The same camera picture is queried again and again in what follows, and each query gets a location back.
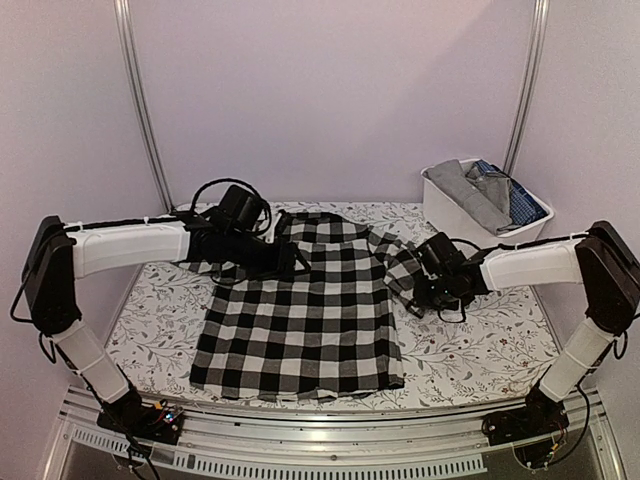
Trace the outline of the white plastic bin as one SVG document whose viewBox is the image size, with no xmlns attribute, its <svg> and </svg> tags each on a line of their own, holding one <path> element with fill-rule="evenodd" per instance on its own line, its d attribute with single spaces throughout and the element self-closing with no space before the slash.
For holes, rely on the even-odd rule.
<svg viewBox="0 0 640 480">
<path fill-rule="evenodd" d="M 483 159 L 459 160 L 464 169 L 468 170 L 472 162 Z M 497 243 L 516 244 L 532 241 L 538 238 L 546 222 L 551 220 L 554 212 L 536 195 L 526 190 L 544 207 L 549 215 L 527 226 L 510 229 L 498 235 L 493 235 L 467 213 L 465 213 L 453 200 L 441 192 L 430 180 L 426 178 L 426 167 L 421 176 L 424 181 L 423 188 L 423 212 L 427 220 L 439 231 L 447 233 L 451 237 L 459 237 L 474 242 L 481 247 L 489 247 Z"/>
</svg>

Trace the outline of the black white checkered shirt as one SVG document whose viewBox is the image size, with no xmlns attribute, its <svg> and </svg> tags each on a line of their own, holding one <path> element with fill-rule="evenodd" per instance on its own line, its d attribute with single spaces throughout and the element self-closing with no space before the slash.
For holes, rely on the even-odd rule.
<svg viewBox="0 0 640 480">
<path fill-rule="evenodd" d="M 416 317 L 424 277 L 416 246 L 329 212 L 285 219 L 310 269 L 242 280 L 226 267 L 205 315 L 190 384 L 230 400 L 325 399 L 404 385 L 394 308 Z"/>
</svg>

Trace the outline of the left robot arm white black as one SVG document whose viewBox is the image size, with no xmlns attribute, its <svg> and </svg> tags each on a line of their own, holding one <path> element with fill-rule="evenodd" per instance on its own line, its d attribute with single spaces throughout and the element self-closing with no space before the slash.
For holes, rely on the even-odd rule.
<svg viewBox="0 0 640 480">
<path fill-rule="evenodd" d="M 155 262 L 231 263 L 248 280 L 290 279 L 310 270 L 299 248 L 282 237 L 283 222 L 255 188 L 235 179 L 215 205 L 155 217 L 94 223 L 44 218 L 25 261 L 16 301 L 26 302 L 24 323 L 47 341 L 51 361 L 62 359 L 111 419 L 128 434 L 148 426 L 135 386 L 84 320 L 77 300 L 80 282 L 105 272 Z"/>
</svg>

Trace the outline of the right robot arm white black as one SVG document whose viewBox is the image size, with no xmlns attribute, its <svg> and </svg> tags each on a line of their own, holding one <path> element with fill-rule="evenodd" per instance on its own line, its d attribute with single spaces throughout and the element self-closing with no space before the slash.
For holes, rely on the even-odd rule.
<svg viewBox="0 0 640 480">
<path fill-rule="evenodd" d="M 513 288 L 579 289 L 583 317 L 541 374 L 517 415 L 517 427 L 537 436 L 556 409 L 594 373 L 639 313 L 639 261 L 614 226 L 597 221 L 578 233 L 462 251 L 465 242 L 437 233 L 417 248 L 422 274 L 416 300 L 442 313 L 464 312 L 477 297 Z"/>
</svg>

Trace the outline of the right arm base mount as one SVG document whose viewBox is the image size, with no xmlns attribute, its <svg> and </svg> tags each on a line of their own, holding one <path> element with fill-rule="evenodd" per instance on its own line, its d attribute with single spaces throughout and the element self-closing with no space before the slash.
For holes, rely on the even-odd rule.
<svg viewBox="0 0 640 480">
<path fill-rule="evenodd" d="M 534 386 L 526 395 L 523 406 L 484 416 L 481 432 L 494 446 L 559 432 L 568 426 L 564 403 L 550 399 Z"/>
</svg>

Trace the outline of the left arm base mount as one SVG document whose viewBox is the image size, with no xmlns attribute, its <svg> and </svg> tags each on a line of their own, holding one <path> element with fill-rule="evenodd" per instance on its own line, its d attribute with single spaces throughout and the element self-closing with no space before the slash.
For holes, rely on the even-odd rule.
<svg viewBox="0 0 640 480">
<path fill-rule="evenodd" d="M 177 445 L 184 424 L 184 409 L 166 400 L 144 403 L 136 389 L 120 399 L 103 402 L 97 425 L 136 439 Z"/>
</svg>

